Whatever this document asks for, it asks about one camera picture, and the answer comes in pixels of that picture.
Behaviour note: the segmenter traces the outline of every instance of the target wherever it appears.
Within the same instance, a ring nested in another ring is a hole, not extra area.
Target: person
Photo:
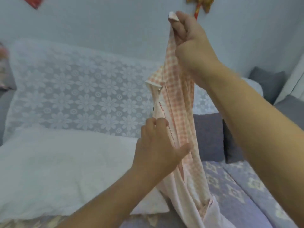
[[[170,23],[180,65],[207,91],[273,197],[299,227],[304,227],[304,131],[218,60],[194,17],[180,11],[176,14],[180,22]],[[166,126],[165,119],[147,119],[132,167],[58,227],[119,227],[191,149],[190,144],[174,148]]]

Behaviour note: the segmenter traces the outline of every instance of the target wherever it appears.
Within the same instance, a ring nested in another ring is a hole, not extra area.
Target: gingham fabric
[[[194,81],[178,65],[175,49],[176,43],[171,29],[165,63],[146,83],[154,101],[153,117],[164,117],[169,121],[168,134],[172,144],[180,147],[190,142],[193,149],[158,187],[171,199],[188,228],[227,227],[222,226],[225,218],[221,216],[217,202],[210,194],[199,156],[192,113]],[[217,218],[218,223],[206,221],[207,217],[212,217],[211,220]]]

